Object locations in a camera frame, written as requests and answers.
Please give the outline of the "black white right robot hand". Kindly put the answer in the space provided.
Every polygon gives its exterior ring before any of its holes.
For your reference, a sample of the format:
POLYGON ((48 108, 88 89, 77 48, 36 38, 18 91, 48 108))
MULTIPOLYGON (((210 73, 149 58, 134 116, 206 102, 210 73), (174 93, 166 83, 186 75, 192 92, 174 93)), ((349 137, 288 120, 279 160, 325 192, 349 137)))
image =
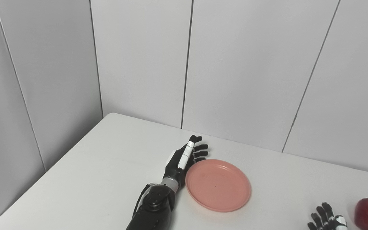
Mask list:
POLYGON ((342 215, 334 215, 330 204, 323 202, 311 214, 312 222, 307 224, 309 230, 347 230, 346 219, 342 215))

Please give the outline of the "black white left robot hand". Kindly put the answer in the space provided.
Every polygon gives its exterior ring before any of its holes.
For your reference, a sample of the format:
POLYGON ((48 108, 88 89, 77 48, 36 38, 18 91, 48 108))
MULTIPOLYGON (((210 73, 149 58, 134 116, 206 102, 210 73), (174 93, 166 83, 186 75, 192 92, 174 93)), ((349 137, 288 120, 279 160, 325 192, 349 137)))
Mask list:
POLYGON ((209 154, 207 144, 198 144, 202 139, 202 136, 192 135, 184 146, 175 151, 165 167, 162 185, 170 187, 175 193, 185 185, 186 174, 190 167, 206 160, 209 154), (185 166, 180 167, 180 160, 185 153, 188 154, 188 160, 185 166))

